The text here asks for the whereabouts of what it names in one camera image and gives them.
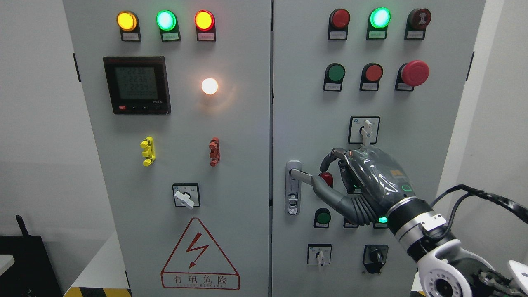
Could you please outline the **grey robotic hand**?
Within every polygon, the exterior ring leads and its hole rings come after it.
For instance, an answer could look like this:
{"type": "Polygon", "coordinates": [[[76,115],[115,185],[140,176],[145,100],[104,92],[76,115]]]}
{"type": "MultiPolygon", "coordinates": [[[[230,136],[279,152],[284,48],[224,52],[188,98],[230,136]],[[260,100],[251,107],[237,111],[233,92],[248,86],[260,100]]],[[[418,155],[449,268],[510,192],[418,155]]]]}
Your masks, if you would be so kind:
{"type": "Polygon", "coordinates": [[[424,201],[416,198],[402,167],[381,149],[374,146],[358,150],[335,148],[319,169],[326,171],[336,159],[345,186],[361,188],[360,197],[349,197],[330,188],[319,176],[312,176],[310,184],[317,197],[350,223],[364,226],[386,216],[388,227],[395,233],[416,216],[430,211],[424,201]]]}

